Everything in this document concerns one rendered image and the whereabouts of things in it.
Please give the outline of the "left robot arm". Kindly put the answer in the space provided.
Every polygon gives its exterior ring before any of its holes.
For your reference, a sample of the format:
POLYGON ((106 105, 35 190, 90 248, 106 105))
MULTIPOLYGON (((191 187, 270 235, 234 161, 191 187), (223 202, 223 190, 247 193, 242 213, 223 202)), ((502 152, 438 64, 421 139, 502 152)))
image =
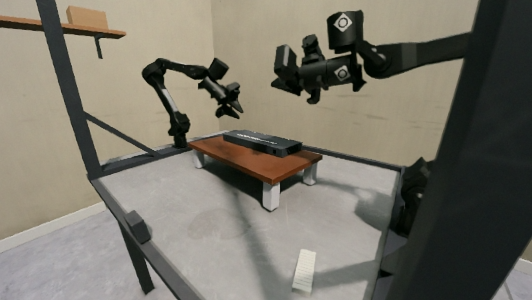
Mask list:
POLYGON ((154 62, 147 65, 142 70, 142 77, 148 85, 154 88, 167 113, 170 116, 171 125, 168 135, 173 136, 174 145, 172 147, 180 149, 187 147, 186 134, 190 129, 190 120, 187 114, 182 114, 167 88, 164 85, 164 75, 167 69, 185 74, 193 80, 201 80, 198 83, 198 89, 205 89, 208 93, 210 89, 218 84, 216 80, 222 80, 229 69, 229 66, 223 61, 214 57, 208 69, 201 65, 183 64, 175 61, 169 61, 165 58, 157 58, 154 62), (219 61, 219 62, 218 62, 219 61), (180 114, 180 115, 179 115, 180 114), (175 124, 174 124, 175 123, 175 124))

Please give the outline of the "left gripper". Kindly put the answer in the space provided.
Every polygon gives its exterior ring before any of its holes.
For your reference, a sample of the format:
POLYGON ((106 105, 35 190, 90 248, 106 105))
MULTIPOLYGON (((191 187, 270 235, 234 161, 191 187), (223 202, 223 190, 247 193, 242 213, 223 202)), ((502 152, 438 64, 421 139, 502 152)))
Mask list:
POLYGON ((234 81, 234 82, 226 85, 225 90, 224 90, 224 85, 223 84, 220 85, 219 83, 215 84, 210 89, 210 91, 209 91, 210 98, 211 99, 214 98, 217 101, 217 105, 218 106, 222 105, 222 106, 219 107, 220 109, 217 108, 217 110, 215 112, 215 116, 217 118, 220 118, 223 115, 228 115, 228 116, 240 119, 240 116, 234 110, 234 109, 236 109, 240 113, 244 112, 242 107, 241 107, 241 105, 240 105, 240 103, 239 103, 239 101, 238 101, 238 93, 236 93, 234 91, 234 90, 238 91, 239 88, 240 88, 240 84, 238 82, 234 81), (223 91, 224 91, 224 94, 223 94, 223 91), (230 105, 230 106, 228 106, 227 104, 230 105))

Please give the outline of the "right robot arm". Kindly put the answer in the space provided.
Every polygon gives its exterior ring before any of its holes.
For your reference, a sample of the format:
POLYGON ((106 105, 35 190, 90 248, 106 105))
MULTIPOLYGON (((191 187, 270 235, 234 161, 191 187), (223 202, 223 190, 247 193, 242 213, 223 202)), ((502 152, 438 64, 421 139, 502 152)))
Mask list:
MULTIPOLYGON (((357 54, 363 60, 365 73, 375 79, 386 79, 424 65, 463 59, 471 32, 427 41, 375 46, 363 39, 363 20, 361 9, 339 11, 326 19, 328 49, 334 50, 334 54, 351 52, 328 59, 326 70, 330 86, 352 83, 352 91, 358 92, 367 83, 362 78, 362 64, 356 64, 357 54)), ((302 39, 301 48, 305 57, 301 59, 301 63, 316 62, 320 56, 324 56, 317 40, 315 34, 302 39)), ((434 159, 426 162, 420 157, 413 165, 405 167, 402 175, 400 194, 405 205, 400 207, 395 226, 396 234, 406 239, 413 226, 433 161, 434 159)))

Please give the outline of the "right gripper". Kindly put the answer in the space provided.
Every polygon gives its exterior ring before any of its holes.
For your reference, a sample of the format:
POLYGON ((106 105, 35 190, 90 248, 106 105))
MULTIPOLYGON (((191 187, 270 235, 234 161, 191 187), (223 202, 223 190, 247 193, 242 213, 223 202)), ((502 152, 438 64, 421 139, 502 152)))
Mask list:
POLYGON ((321 88, 324 91, 329 91, 329 87, 331 87, 326 70, 328 59, 320 56, 318 62, 301 63, 301 67, 296 65, 296 60, 297 55, 287 44, 277 46, 273 70, 278 78, 273 80, 270 86, 298 97, 304 90, 307 94, 311 94, 311 98, 307 98, 306 102, 309 105, 316 105, 320 101, 321 88))

